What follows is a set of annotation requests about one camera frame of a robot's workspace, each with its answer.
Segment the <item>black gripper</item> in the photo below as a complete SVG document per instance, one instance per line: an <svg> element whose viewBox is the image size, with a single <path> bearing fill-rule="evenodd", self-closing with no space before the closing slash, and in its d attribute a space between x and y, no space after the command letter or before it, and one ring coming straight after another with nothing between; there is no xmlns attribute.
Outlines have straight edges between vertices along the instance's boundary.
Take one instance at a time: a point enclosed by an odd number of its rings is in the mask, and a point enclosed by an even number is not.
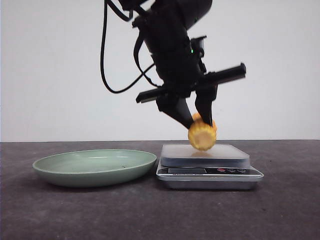
<svg viewBox="0 0 320 240"><path fill-rule="evenodd" d="M246 65L241 63L218 72L207 72L202 58L191 52L191 41L184 50L152 56L163 85L140 92L136 102L156 100L160 112L189 129L194 120L185 98L195 91L196 110L204 123L213 125L212 103L217 97L218 85L245 78Z"/></svg>

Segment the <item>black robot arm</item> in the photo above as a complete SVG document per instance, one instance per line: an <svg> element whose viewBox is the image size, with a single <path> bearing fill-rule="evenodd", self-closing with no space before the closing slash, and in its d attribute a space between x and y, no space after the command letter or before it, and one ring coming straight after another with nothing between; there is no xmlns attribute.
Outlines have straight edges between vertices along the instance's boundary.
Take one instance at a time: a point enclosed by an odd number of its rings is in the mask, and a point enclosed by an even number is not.
<svg viewBox="0 0 320 240"><path fill-rule="evenodd" d="M145 43L163 85L140 92L136 102L156 101L159 111L175 119L187 129L194 120L186 103L191 92L196 93L195 107L208 126L212 126L212 102L218 85L244 78L246 66L207 72L203 37L189 38L188 29L197 23L211 8L211 0L157 0L150 9L143 10L142 0L122 0L126 11L134 10L138 16L132 23L139 29L134 47L134 58Z"/></svg>

